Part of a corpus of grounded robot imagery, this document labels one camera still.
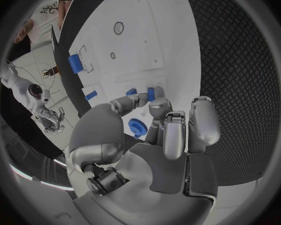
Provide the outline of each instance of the person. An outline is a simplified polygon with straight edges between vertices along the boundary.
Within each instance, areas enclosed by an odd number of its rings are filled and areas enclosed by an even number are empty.
[[[52,0],[42,3],[21,27],[14,38],[14,44],[22,41],[26,36],[34,44],[51,40],[51,26],[57,23],[61,29],[66,13],[72,1]]]

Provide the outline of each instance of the blue object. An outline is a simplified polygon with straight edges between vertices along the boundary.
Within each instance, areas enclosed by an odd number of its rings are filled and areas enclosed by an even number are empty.
[[[72,56],[69,56],[68,61],[69,61],[69,64],[70,64],[71,68],[73,69],[74,74],[77,74],[77,73],[84,70],[78,54],[74,54]]]
[[[93,97],[95,97],[97,95],[98,95],[98,93],[96,91],[93,91],[90,94],[85,96],[85,100],[88,101],[88,100],[92,99]]]
[[[143,135],[146,135],[148,132],[148,128],[146,124],[144,124],[141,120],[138,120],[136,118],[130,119],[128,122],[129,128],[131,132],[134,133],[134,138],[138,139]]]
[[[135,88],[130,89],[128,92],[126,92],[126,95],[132,95],[132,94],[137,94],[137,90]]]
[[[155,100],[154,88],[148,88],[148,101],[152,102],[154,100]]]

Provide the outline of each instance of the cable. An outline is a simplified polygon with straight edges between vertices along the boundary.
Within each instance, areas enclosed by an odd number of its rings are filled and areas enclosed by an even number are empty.
[[[58,93],[58,92],[60,91],[58,88],[53,87],[53,84],[54,84],[54,82],[55,82],[55,73],[54,73],[53,82],[52,82],[51,86],[49,87],[49,86],[47,86],[47,85],[45,85],[45,84],[40,83],[29,71],[27,71],[27,70],[25,69],[26,67],[28,67],[28,66],[30,66],[30,65],[34,65],[34,64],[47,64],[47,63],[45,63],[45,62],[34,62],[34,63],[30,63],[30,64],[28,64],[28,65],[25,65],[25,66],[23,66],[23,67],[19,67],[19,66],[14,65],[11,61],[9,61],[9,60],[7,60],[7,59],[6,59],[6,61],[7,61],[8,63],[12,64],[13,66],[15,66],[15,67],[18,68],[18,69],[23,69],[23,70],[25,70],[27,73],[30,74],[31,77],[33,77],[33,78],[35,79],[35,81],[36,81],[38,84],[43,85],[43,86],[49,88],[48,90],[50,90],[50,89],[57,89],[57,91],[55,91],[55,92],[53,92],[53,93],[51,93],[51,94],[55,94],[55,93]]]

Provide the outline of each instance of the white t-shirt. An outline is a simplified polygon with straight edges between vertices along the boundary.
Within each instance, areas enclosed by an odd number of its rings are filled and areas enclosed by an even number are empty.
[[[59,0],[51,0],[40,4],[31,16],[33,28],[28,32],[28,37],[34,44],[51,41],[52,24],[59,22]]]

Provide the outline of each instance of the humanoid robot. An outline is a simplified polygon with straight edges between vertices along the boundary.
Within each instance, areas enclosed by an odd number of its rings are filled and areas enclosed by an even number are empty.
[[[124,155],[121,117],[143,107],[147,93],[93,107],[72,132],[69,159],[77,171],[89,173],[89,191],[75,204],[90,224],[199,225],[215,205],[217,180],[213,162],[205,154],[206,146],[220,139],[213,102],[200,96],[190,104],[185,149],[185,112],[173,110],[161,87],[155,91],[145,142]],[[116,162],[115,167],[101,167]]]
[[[65,118],[63,108],[59,108],[58,116],[55,111],[45,107],[50,100],[49,90],[43,90],[39,85],[20,77],[12,63],[3,68],[0,77],[2,84],[12,90],[14,98],[35,115],[45,133],[56,135],[64,130],[65,126],[61,125]]]

